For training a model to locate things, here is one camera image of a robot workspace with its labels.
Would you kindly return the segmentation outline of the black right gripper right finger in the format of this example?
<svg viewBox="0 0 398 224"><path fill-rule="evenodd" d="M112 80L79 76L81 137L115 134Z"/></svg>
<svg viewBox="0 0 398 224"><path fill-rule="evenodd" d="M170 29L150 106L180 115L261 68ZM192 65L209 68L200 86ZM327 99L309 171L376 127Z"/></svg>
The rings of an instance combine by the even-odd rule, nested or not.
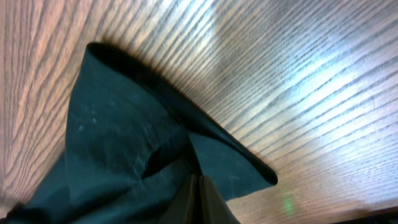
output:
<svg viewBox="0 0 398 224"><path fill-rule="evenodd" d="M199 185L203 223L240 224L209 177L201 176Z"/></svg>

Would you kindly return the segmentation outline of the black t-shirt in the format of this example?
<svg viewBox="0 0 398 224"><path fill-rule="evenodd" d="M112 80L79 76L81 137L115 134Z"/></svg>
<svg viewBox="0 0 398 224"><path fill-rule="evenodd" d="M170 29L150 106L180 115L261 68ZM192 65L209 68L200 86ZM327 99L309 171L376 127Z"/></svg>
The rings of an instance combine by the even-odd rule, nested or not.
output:
<svg viewBox="0 0 398 224"><path fill-rule="evenodd" d="M3 223L158 223L191 175L225 202L277 184L277 174L138 60L86 46L68 107L65 150L31 200Z"/></svg>

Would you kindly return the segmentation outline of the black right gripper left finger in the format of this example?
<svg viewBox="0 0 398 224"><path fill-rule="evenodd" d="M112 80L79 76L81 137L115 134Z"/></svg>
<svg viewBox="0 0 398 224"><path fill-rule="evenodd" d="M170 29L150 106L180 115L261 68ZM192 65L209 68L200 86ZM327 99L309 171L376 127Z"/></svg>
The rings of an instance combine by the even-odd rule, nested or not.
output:
<svg viewBox="0 0 398 224"><path fill-rule="evenodd" d="M197 178L191 175L175 194L170 205L158 219L158 224L189 224L195 221Z"/></svg>

